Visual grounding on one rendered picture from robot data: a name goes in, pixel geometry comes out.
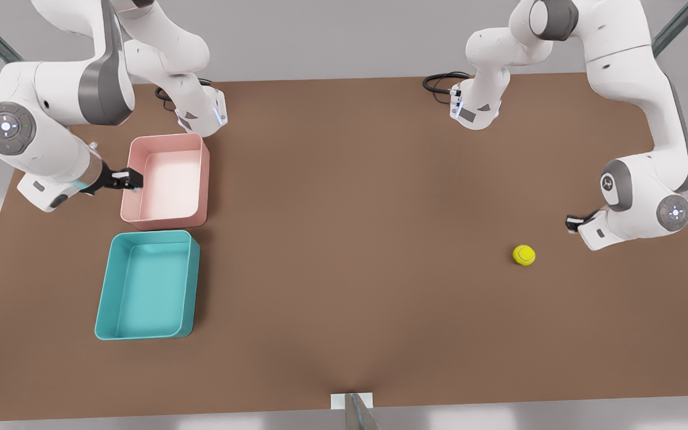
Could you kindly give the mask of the silver frame post with foot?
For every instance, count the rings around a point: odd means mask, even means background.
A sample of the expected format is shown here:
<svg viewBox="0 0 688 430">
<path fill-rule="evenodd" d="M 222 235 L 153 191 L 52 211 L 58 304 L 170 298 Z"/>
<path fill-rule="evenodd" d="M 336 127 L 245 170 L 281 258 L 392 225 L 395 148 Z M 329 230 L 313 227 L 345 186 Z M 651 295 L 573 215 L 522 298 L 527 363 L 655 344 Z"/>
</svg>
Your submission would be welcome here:
<svg viewBox="0 0 688 430">
<path fill-rule="evenodd" d="M 371 413 L 371 409 L 373 409 L 372 392 L 331 394 L 330 408 L 344 411 L 345 430 L 380 430 Z"/>
</svg>

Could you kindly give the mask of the teal rectangular bin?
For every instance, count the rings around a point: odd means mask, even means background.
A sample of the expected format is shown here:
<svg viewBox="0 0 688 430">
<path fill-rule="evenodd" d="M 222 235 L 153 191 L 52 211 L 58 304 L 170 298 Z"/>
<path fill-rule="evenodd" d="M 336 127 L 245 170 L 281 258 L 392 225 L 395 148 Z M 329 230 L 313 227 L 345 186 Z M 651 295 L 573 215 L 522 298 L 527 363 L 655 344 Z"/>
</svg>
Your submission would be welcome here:
<svg viewBox="0 0 688 430">
<path fill-rule="evenodd" d="M 94 334 L 99 340 L 192 333 L 201 248 L 188 231 L 123 232 L 111 242 Z"/>
</svg>

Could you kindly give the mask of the pink rectangular bin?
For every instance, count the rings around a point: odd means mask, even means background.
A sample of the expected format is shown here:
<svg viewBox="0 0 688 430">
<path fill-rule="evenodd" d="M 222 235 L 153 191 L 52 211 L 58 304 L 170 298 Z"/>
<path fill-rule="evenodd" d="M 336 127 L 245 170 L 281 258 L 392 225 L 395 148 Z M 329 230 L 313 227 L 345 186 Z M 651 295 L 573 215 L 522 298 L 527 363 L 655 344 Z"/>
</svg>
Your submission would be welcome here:
<svg viewBox="0 0 688 430">
<path fill-rule="evenodd" d="M 207 221 L 210 152 L 199 134 L 136 138 L 128 167 L 143 175 L 143 187 L 123 192 L 123 221 L 140 231 L 197 228 Z"/>
</svg>

